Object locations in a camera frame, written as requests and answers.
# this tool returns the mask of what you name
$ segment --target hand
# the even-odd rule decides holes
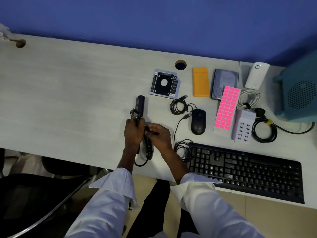
[[[137,127],[135,120],[128,119],[125,122],[124,139],[125,147],[130,150],[138,150],[144,135],[145,119],[141,118]]]
[[[148,124],[151,132],[158,133],[155,135],[150,132],[145,132],[145,135],[152,141],[153,145],[159,150],[161,154],[168,151],[173,151],[170,131],[160,124]]]

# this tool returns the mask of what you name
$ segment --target blue wall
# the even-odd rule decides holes
[[[0,0],[12,32],[288,65],[317,49],[317,0]]]

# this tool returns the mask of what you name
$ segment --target yellow cable tie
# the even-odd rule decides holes
[[[269,120],[267,120],[267,122],[265,124],[271,125],[271,124],[273,124],[273,121],[269,119]]]

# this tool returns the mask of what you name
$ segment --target orange case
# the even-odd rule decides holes
[[[209,97],[208,68],[193,68],[194,97]]]

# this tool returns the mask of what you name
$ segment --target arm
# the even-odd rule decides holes
[[[144,124],[144,119],[140,120],[139,127],[133,120],[126,121],[125,148],[117,169],[89,185],[100,190],[87,203],[65,237],[121,237],[129,203],[132,208],[138,207],[131,173]]]
[[[192,216],[201,237],[263,237],[216,192],[213,182],[220,181],[195,175],[188,170],[173,150],[171,135],[167,128],[159,124],[148,126],[151,132],[159,133],[159,135],[147,132],[145,134],[160,151],[178,184],[172,186],[171,191],[176,196],[180,207]]]

